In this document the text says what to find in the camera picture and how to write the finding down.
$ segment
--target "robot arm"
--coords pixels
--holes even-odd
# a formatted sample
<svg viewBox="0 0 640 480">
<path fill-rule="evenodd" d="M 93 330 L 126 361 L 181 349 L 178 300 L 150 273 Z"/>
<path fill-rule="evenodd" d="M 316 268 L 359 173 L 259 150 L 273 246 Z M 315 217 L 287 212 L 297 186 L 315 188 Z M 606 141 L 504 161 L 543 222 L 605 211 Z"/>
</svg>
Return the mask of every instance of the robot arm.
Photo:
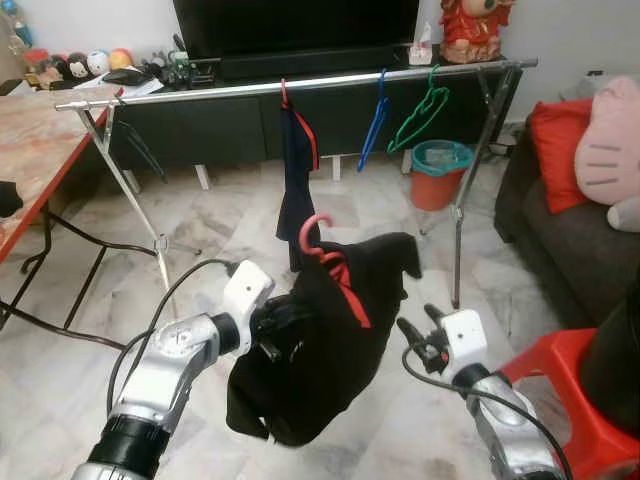
<svg viewBox="0 0 640 480">
<path fill-rule="evenodd" d="M 251 320 L 273 280 L 244 261 L 227 283 L 223 313 L 196 315 L 153 334 L 124 385 L 100 441 L 72 480 L 151 480 L 189 399 L 191 384 L 220 355 L 246 353 Z"/>
<path fill-rule="evenodd" d="M 564 478 L 534 424 L 506 405 L 462 393 L 472 389 L 492 394 L 536 416 L 533 405 L 524 395 L 515 391 L 500 374 L 490 374 L 482 365 L 486 360 L 487 340 L 478 314 L 462 310 L 445 316 L 431 305 L 425 306 L 425 311 L 438 327 L 426 338 L 403 318 L 398 319 L 398 326 L 427 373 L 440 373 L 446 384 L 451 384 L 452 389 L 460 391 L 466 399 L 478 434 L 489 449 L 494 476 L 499 480 Z"/>
</svg>

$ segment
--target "red cushion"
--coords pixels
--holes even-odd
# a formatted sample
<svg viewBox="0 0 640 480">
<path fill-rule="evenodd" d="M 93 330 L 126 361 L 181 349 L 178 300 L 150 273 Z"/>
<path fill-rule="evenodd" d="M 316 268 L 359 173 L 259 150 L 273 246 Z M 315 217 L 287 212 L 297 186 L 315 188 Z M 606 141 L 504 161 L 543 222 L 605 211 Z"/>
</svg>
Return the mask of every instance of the red cushion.
<svg viewBox="0 0 640 480">
<path fill-rule="evenodd" d="M 538 103 L 531 115 L 542 180 L 551 213 L 560 213 L 589 200 L 576 181 L 574 159 L 578 143 L 589 126 L 593 99 Z"/>
</svg>

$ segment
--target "television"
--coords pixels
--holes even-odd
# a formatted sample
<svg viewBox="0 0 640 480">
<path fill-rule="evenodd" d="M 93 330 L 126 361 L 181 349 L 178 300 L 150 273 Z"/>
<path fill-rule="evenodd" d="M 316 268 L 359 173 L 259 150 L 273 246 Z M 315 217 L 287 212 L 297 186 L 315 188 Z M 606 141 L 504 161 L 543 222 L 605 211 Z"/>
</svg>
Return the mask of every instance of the television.
<svg viewBox="0 0 640 480">
<path fill-rule="evenodd" d="M 419 0 L 173 0 L 193 60 L 413 41 Z"/>
</svg>

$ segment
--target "sofa armrest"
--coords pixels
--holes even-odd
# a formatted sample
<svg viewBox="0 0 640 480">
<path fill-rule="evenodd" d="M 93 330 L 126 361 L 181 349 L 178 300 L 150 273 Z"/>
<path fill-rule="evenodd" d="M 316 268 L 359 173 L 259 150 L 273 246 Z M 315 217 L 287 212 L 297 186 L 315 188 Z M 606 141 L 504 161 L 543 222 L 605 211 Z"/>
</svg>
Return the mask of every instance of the sofa armrest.
<svg viewBox="0 0 640 480">
<path fill-rule="evenodd" d="M 496 226 L 501 227 L 499 231 L 506 229 L 505 232 L 501 231 L 501 234 L 509 234 L 510 225 L 517 228 L 518 220 L 522 219 L 522 205 L 527 193 L 539 178 L 538 154 L 527 121 L 526 128 L 511 154 L 496 200 Z"/>
</svg>

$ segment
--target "red figurine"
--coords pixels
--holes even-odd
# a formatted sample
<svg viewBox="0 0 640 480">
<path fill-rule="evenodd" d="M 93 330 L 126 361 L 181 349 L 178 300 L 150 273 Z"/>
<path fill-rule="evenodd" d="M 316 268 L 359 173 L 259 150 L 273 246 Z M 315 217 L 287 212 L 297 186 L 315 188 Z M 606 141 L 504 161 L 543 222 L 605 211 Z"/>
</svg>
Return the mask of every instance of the red figurine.
<svg viewBox="0 0 640 480">
<path fill-rule="evenodd" d="M 453 63 L 494 60 L 500 56 L 500 26 L 509 24 L 516 0 L 442 0 L 441 53 Z"/>
</svg>

